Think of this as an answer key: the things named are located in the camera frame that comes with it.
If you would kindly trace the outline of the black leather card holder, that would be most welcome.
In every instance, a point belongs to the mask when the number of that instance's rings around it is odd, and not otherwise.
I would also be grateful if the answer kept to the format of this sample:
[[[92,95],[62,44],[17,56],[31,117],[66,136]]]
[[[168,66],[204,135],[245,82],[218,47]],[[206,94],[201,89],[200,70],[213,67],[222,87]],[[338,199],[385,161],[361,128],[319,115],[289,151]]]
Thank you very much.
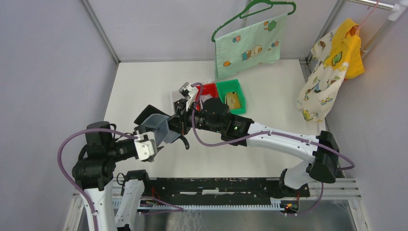
[[[162,143],[169,144],[181,139],[185,149],[188,150],[190,148],[189,142],[180,133],[170,129],[168,124],[169,118],[167,115],[152,114],[141,123],[141,126],[144,126],[146,131],[153,132],[157,148],[159,148]]]

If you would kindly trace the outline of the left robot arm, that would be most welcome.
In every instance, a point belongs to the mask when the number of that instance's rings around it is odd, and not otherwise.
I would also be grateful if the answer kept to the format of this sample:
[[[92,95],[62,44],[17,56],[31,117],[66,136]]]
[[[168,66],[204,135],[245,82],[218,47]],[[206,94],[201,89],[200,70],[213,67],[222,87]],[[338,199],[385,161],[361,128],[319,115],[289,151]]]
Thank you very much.
[[[86,144],[72,169],[87,210],[89,228],[98,231],[116,231],[123,218],[114,218],[112,205],[113,178],[116,163],[135,158],[153,162],[164,139],[159,133],[168,131],[169,115],[148,105],[136,118],[130,134],[116,130],[108,121],[87,125],[83,131]]]

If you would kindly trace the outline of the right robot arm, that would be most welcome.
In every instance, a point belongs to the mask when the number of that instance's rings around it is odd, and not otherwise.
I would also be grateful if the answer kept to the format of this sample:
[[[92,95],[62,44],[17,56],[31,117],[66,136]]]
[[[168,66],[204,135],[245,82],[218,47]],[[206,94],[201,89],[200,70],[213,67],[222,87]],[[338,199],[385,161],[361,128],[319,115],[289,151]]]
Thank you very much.
[[[301,163],[282,171],[278,191],[291,196],[303,185],[312,181],[335,183],[338,172],[339,148],[328,131],[318,135],[291,133],[271,128],[230,112],[219,98],[206,100],[197,110],[186,100],[176,102],[176,112],[169,119],[172,131],[181,135],[189,131],[205,130],[219,133],[221,145],[259,147],[289,154],[301,159]]]

